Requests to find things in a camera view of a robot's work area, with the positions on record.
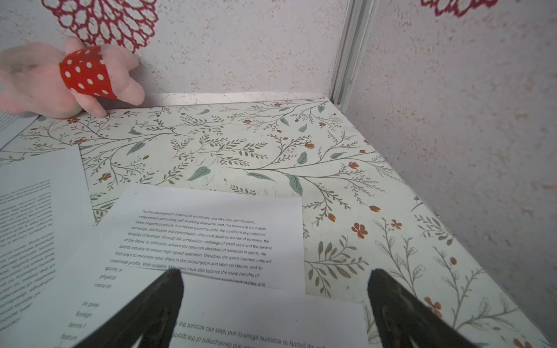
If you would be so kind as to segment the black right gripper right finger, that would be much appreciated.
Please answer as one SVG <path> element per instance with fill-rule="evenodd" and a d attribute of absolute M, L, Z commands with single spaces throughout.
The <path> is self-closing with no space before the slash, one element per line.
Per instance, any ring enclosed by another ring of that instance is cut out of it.
<path fill-rule="evenodd" d="M 383 347 L 475 347 L 383 269 L 371 271 L 367 292 Z"/>

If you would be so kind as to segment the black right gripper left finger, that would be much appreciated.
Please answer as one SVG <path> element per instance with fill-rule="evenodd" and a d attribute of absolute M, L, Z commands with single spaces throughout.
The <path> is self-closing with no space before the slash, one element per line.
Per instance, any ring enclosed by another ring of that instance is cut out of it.
<path fill-rule="evenodd" d="M 169 347 L 184 295 L 179 270 L 154 280 L 77 347 Z"/>

